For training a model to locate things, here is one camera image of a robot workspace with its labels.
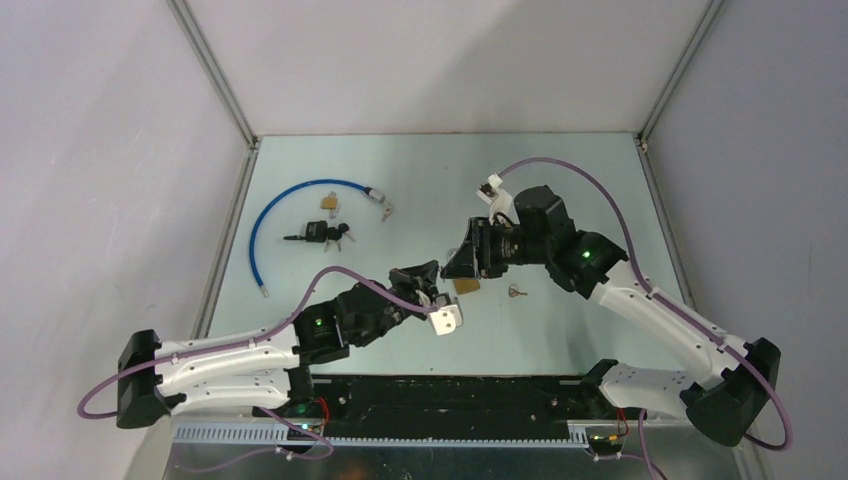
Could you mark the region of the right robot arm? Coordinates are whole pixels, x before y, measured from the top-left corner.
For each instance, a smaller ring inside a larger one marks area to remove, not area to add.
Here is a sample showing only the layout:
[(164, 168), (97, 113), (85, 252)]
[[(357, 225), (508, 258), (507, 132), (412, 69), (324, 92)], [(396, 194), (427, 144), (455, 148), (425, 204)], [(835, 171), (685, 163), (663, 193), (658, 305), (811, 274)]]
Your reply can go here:
[(630, 321), (682, 367), (642, 369), (601, 360), (581, 392), (588, 414), (606, 418), (618, 408), (646, 409), (686, 419), (723, 446), (747, 438), (776, 387), (781, 352), (774, 343), (732, 335), (639, 280), (627, 253), (597, 232), (577, 229), (549, 187), (526, 189), (513, 205), (515, 221), (496, 209), (469, 219), (443, 278), (497, 279), (511, 266), (543, 266), (558, 287)]

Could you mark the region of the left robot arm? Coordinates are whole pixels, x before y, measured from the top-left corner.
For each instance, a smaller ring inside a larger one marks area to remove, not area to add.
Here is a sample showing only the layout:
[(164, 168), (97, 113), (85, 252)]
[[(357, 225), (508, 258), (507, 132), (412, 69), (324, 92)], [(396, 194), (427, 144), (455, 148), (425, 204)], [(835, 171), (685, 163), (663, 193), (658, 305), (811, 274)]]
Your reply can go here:
[(282, 407), (304, 416), (316, 403), (309, 366), (348, 357), (416, 317), (436, 334), (462, 323), (449, 294), (437, 287), (436, 261), (393, 269), (390, 287), (362, 282), (300, 310), (286, 325), (193, 341), (134, 333), (118, 362), (116, 424), (145, 428), (161, 417), (198, 409)]

